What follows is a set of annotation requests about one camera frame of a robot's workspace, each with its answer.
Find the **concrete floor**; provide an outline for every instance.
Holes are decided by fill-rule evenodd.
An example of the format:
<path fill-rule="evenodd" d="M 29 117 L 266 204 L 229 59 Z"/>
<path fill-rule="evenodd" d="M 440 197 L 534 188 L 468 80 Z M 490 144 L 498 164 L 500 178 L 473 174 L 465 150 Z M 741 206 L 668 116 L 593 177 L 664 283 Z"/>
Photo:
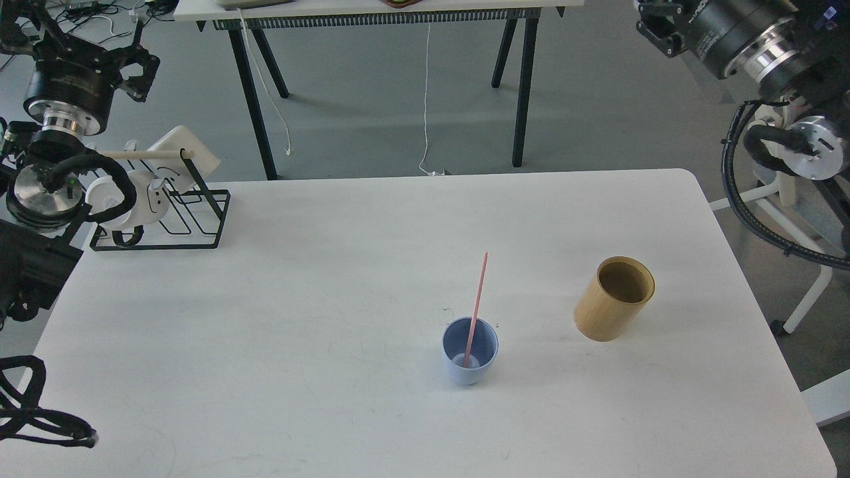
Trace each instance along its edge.
<path fill-rule="evenodd" d="M 502 23 L 432 25 L 428 169 L 521 174 L 686 168 L 708 199 L 721 197 L 719 142 L 736 107 L 732 100 L 753 97 L 755 85 L 747 78 L 719 83 L 693 74 L 685 60 L 666 59 L 637 34 L 636 19 L 631 3 L 615 0 L 568 9 L 563 19 L 553 9 L 544 11 L 519 169 L 510 159 L 522 26 L 496 90 L 490 74 Z M 128 26 L 122 15 L 115 22 L 116 31 Z M 277 100 L 292 133 L 295 152 L 287 157 L 283 127 L 259 89 L 279 173 L 287 179 L 422 174 L 417 165 L 424 150 L 427 32 L 425 25 L 267 31 L 292 91 L 289 100 Z M 108 24 L 94 21 L 84 34 L 107 37 Z M 108 131 L 94 138 L 99 148 L 122 148 L 127 139 L 147 146 L 185 124 L 222 160 L 210 180 L 263 179 L 227 34 L 212 26 L 199 32 L 194 24 L 159 22 L 144 34 L 162 60 L 154 87 L 145 104 L 116 95 Z M 31 59 L 20 57 L 0 73 L 0 113 L 7 119 L 26 119 L 20 102 L 31 70 Z M 748 162 L 740 162 L 740 182 L 754 185 L 747 179 Z M 717 220 L 767 320 L 787 318 L 819 267 L 785 258 L 728 210 L 718 212 Z M 850 281 L 839 271 L 801 326 L 777 338 L 801 390 L 850 368 L 848 304 Z M 31 352 L 46 322 L 47 314 L 10 323 L 0 333 L 0 356 Z M 839 476 L 850 476 L 850 422 L 821 431 Z"/>

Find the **cup rim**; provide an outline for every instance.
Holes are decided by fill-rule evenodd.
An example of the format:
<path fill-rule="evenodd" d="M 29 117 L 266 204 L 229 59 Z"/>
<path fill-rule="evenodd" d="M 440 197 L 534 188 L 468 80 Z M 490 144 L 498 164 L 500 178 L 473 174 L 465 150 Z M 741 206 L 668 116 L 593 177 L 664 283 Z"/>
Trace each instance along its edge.
<path fill-rule="evenodd" d="M 638 302 L 626 302 L 625 300 L 620 300 L 620 299 L 614 297 L 607 290 L 605 290 L 605 287 L 602 287 L 602 283 L 599 281 L 599 274 L 602 272 L 602 269 L 605 266 L 612 265 L 614 263 L 621 263 L 621 264 L 630 265 L 631 267 L 634 267 L 635 269 L 637 269 L 641 273 L 641 275 L 644 276 L 648 280 L 649 291 L 647 292 L 646 296 L 643 299 L 639 300 Z M 599 264 L 599 267 L 597 267 L 597 269 L 596 269 L 596 275 L 593 277 L 593 280 L 596 281 L 597 285 L 599 285 L 599 289 L 603 293 L 605 293 L 605 295 L 607 297 L 611 298 L 612 300 L 616 300 L 617 302 L 619 302 L 621 304 L 630 304 L 630 305 L 646 304 L 647 302 L 649 302 L 650 299 L 652 299 L 652 296 L 655 295 L 655 277 L 652 275 L 652 272 L 649 271 L 649 268 L 646 265 L 644 265 L 642 262 L 640 262 L 639 260 L 631 258 L 631 257 L 627 257 L 627 256 L 614 256 L 614 257 L 609 257 L 606 260 L 602 261 Z"/>
<path fill-rule="evenodd" d="M 449 325 L 445 326 L 445 329 L 443 330 L 443 339 L 440 340 L 440 343 L 441 344 L 445 343 L 445 333 L 449 331 L 449 328 L 452 325 L 454 325 L 455 322 L 459 322 L 459 321 L 466 320 L 466 319 L 469 319 L 471 321 L 472 317 L 471 316 L 457 317 L 455 320 L 449 322 Z M 465 367 L 461 367 L 461 366 L 457 365 L 455 362 L 453 362 L 451 360 L 451 357 L 449 357 L 449 354 L 445 353 L 445 346 L 441 345 L 440 349 L 443 350 L 443 357 L 449 359 L 449 362 L 451 363 L 451 365 L 453 367 L 457 367 L 457 368 L 460 368 L 461 370 L 468 370 L 468 371 L 472 372 L 472 371 L 480 370 L 484 367 L 487 367 L 488 365 L 490 365 L 496 359 L 496 354 L 499 353 L 499 334 L 496 333 L 496 329 L 493 326 L 491 326 L 487 321 L 485 321 L 481 317 L 477 317 L 475 319 L 475 327 L 477 327 L 479 325 L 479 322 L 483 322 L 487 326 L 487 328 L 489 328 L 493 332 L 493 337 L 496 339 L 496 344 L 493 347 L 493 356 L 490 357 L 490 359 L 487 362 L 480 364 L 475 368 L 465 368 Z"/>

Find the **black wire rack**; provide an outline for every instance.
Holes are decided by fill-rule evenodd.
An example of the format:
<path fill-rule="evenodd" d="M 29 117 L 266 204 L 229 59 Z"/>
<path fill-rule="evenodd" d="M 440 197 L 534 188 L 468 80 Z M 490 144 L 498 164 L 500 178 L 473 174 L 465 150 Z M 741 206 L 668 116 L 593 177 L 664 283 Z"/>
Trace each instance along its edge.
<path fill-rule="evenodd" d="M 172 182 L 165 179 L 166 198 L 170 203 L 168 212 L 159 222 L 144 226 L 144 234 L 138 243 L 130 246 L 119 244 L 113 234 L 125 237 L 132 233 L 113 233 L 97 225 L 88 245 L 95 251 L 217 248 L 230 206 L 230 191 L 210 190 L 195 164 L 190 159 L 183 162 L 195 181 L 195 187 L 178 193 Z M 146 162 L 140 163 L 154 172 Z"/>

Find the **pink straw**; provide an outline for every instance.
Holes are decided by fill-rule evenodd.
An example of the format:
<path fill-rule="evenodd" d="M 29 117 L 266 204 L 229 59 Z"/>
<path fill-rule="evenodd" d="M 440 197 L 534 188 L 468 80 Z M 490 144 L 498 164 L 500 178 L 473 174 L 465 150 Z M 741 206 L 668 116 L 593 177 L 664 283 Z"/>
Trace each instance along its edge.
<path fill-rule="evenodd" d="M 481 265 L 481 278 L 479 279 L 479 292 L 475 296 L 475 309 L 473 319 L 469 323 L 469 338 L 467 339 L 467 353 L 463 355 L 463 368 L 469 366 L 469 352 L 473 349 L 473 335 L 475 334 L 475 322 L 478 320 L 478 306 L 481 304 L 481 288 L 484 286 L 484 271 L 487 270 L 487 252 L 484 253 L 484 263 Z"/>

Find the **bamboo cup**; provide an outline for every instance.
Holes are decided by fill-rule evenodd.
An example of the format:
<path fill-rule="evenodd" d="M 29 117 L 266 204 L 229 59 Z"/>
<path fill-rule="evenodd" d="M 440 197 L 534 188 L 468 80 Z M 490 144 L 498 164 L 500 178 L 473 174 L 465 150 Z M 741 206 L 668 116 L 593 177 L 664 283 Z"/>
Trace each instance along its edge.
<path fill-rule="evenodd" d="M 616 339 L 653 293 L 655 279 L 645 265 L 622 256 L 606 259 L 575 306 L 575 325 L 589 339 Z"/>

